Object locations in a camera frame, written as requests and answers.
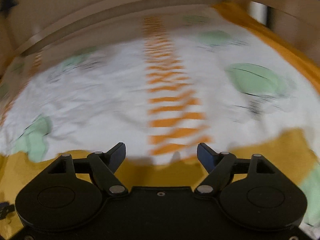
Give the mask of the mustard yellow knit garment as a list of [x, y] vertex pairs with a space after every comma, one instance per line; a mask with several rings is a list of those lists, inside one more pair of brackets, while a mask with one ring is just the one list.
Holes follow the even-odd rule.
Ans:
[[[310, 149], [299, 128], [289, 129], [260, 144], [231, 147], [228, 151], [238, 158], [262, 154], [298, 186], [319, 167], [319, 157]], [[51, 163], [52, 160], [34, 163], [24, 152], [1, 156], [1, 202], [13, 203], [19, 191]], [[206, 173], [196, 157], [174, 158], [168, 165], [152, 165], [147, 159], [128, 158], [116, 176], [128, 189], [133, 186], [195, 187]]]

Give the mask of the white patterned bed sheet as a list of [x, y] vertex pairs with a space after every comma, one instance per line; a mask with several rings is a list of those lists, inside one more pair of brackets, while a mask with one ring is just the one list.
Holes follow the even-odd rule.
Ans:
[[[233, 4], [139, 17], [16, 57], [1, 79], [1, 156], [84, 157], [118, 142], [168, 165], [299, 128], [319, 157], [319, 67]], [[299, 186], [319, 228], [319, 167]]]

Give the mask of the wooden bed frame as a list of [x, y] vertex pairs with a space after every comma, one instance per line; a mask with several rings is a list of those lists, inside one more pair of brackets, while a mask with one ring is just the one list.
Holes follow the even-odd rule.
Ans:
[[1, 0], [1, 65], [89, 25], [153, 8], [232, 1], [248, 10], [251, 2], [274, 9], [272, 30], [314, 61], [319, 61], [318, 0]]

